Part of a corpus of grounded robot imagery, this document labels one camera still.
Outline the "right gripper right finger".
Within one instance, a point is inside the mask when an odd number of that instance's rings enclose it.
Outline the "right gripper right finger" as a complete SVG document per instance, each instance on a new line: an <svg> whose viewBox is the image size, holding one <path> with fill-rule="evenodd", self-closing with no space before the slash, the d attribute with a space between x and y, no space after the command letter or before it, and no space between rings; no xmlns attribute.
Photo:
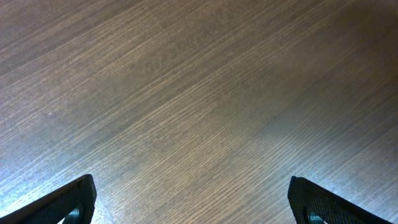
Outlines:
<svg viewBox="0 0 398 224"><path fill-rule="evenodd" d="M299 224L391 224L303 177L291 177L287 197Z"/></svg>

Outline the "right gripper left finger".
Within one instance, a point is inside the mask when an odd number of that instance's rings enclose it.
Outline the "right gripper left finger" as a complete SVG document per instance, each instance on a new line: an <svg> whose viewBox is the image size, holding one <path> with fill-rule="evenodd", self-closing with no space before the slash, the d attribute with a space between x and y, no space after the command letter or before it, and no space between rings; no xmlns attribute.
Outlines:
<svg viewBox="0 0 398 224"><path fill-rule="evenodd" d="M1 224L90 224L96 202L93 176L85 174L1 218Z"/></svg>

